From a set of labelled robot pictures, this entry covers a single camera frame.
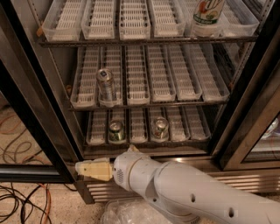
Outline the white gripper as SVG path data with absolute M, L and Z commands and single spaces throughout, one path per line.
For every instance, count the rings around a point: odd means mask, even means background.
M 128 151 L 139 152 L 139 149 L 130 144 Z M 95 160 L 85 160 L 75 164 L 75 170 L 79 175 L 98 179 L 102 181 L 109 181 L 113 179 L 116 181 L 116 169 L 113 163 L 109 162 L 107 157 L 97 158 Z

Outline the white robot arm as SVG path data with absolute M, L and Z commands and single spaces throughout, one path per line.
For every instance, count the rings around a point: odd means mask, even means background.
M 75 164 L 78 174 L 110 181 L 139 194 L 174 224 L 206 217 L 219 224 L 280 224 L 280 204 L 240 191 L 177 161 L 160 163 L 134 145 L 114 162 L 107 157 Z

